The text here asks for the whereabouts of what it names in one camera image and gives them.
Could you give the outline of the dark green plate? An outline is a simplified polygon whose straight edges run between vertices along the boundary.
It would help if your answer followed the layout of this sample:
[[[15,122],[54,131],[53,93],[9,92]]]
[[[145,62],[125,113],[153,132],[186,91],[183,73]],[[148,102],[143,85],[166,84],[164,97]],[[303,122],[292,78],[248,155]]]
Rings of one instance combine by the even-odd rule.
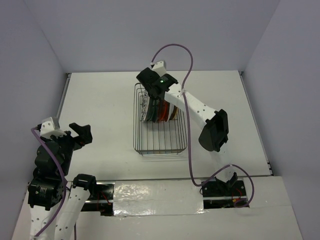
[[[154,105],[155,105],[155,100],[157,100],[157,99],[154,99],[153,100],[153,107],[150,109],[150,110],[148,110],[148,112],[147,112],[147,117],[146,117],[146,122],[153,122],[153,123],[155,123],[158,119],[152,119],[152,116],[153,116],[153,111],[154,111]]]

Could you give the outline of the red plate with teal flower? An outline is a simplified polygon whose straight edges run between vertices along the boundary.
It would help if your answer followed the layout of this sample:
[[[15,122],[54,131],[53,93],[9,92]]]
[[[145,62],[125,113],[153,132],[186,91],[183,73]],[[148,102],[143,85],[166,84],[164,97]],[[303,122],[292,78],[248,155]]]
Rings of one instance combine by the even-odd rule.
[[[169,120],[169,113],[170,113],[170,103],[165,100],[160,100],[158,104],[157,121],[167,122]]]

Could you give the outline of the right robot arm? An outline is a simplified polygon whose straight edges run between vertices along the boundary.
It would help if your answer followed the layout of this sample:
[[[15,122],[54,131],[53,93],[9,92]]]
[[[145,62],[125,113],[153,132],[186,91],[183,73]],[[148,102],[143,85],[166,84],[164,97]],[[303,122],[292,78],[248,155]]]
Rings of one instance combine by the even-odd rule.
[[[189,93],[182,83],[167,73],[165,67],[145,68],[136,79],[152,100],[166,101],[185,112],[188,141],[191,141],[191,120],[201,130],[198,137],[200,146],[210,153],[220,153],[228,142],[229,122],[225,110],[216,110]]]

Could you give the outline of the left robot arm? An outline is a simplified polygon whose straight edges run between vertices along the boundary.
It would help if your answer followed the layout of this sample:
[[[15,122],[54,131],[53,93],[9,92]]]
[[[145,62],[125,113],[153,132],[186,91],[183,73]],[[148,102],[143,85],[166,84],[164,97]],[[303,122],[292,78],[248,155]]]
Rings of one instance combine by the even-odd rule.
[[[74,151],[92,143],[91,126],[69,124],[60,129],[55,118],[48,118],[31,129],[39,141],[33,178],[28,185],[33,240],[69,240],[77,236],[76,223],[87,200],[98,194],[96,177],[78,174],[71,183],[69,173]]]

